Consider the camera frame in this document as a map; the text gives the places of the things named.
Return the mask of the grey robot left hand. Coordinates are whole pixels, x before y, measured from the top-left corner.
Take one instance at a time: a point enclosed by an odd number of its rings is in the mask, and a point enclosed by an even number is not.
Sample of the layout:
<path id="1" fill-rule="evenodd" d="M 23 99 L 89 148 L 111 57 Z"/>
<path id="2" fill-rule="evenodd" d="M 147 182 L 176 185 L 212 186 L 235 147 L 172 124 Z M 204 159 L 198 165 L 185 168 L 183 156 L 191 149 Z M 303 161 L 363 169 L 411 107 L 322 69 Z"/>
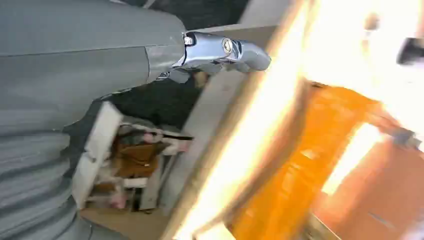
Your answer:
<path id="1" fill-rule="evenodd" d="M 3 0 L 0 133 L 62 129 L 93 100 L 174 69 L 270 63 L 251 42 L 187 31 L 166 12 L 108 0 Z"/>

